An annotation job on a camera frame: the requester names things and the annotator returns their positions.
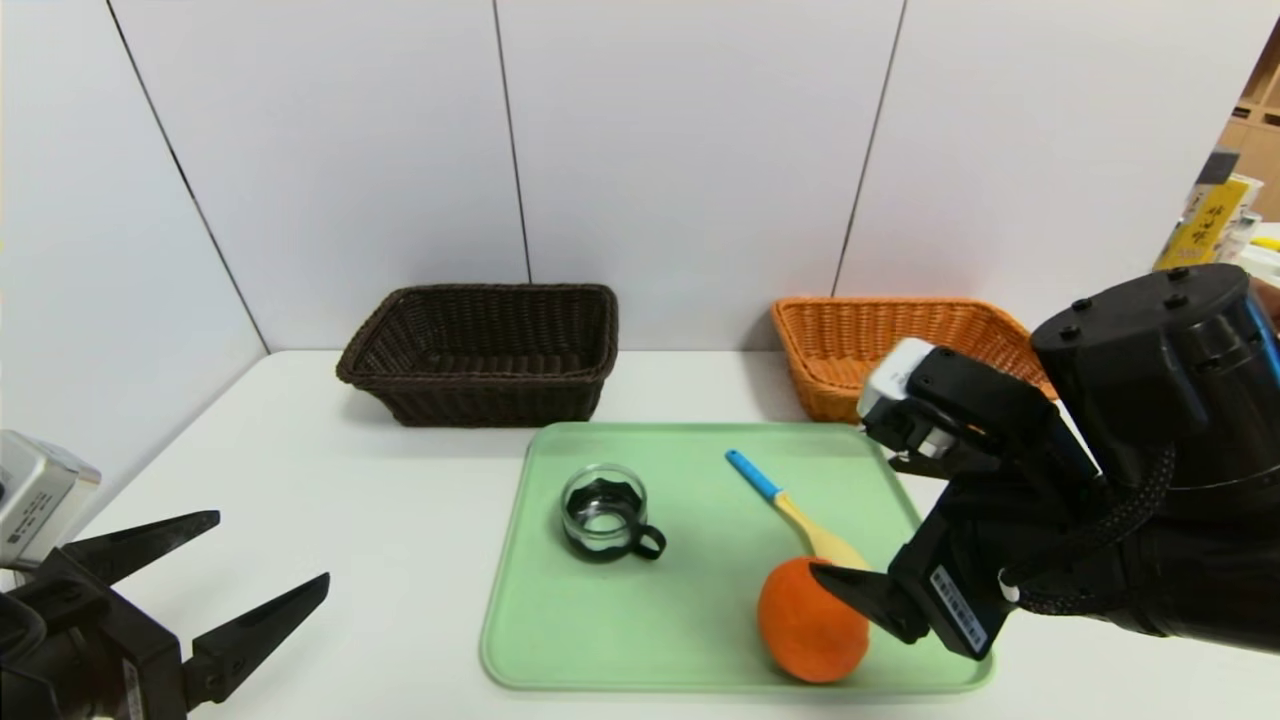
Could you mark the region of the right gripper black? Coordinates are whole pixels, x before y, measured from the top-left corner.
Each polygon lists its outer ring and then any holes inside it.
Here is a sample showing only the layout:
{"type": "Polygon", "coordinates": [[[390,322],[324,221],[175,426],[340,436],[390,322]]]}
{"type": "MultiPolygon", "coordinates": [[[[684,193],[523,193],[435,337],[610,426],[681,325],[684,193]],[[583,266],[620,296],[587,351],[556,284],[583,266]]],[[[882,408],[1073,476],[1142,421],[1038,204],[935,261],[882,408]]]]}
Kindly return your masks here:
{"type": "Polygon", "coordinates": [[[951,652],[983,660],[1020,611],[1000,571],[1059,543],[1083,519],[1078,491],[1057,497],[1019,474],[957,474],[890,564],[891,577],[826,562],[812,562],[810,574],[905,644],[932,629],[951,652]]]}

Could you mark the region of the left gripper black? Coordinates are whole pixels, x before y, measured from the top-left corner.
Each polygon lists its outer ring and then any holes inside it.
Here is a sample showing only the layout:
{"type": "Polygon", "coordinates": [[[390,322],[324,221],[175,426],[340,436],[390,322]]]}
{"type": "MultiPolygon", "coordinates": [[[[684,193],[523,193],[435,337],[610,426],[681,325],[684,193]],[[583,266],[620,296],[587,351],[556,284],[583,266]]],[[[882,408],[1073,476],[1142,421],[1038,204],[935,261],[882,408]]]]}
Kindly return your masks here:
{"type": "Polygon", "coordinates": [[[113,588],[220,520],[204,510],[78,539],[3,594],[3,717],[186,719],[225,702],[325,601],[330,574],[196,637],[183,670],[177,637],[113,588]]]}

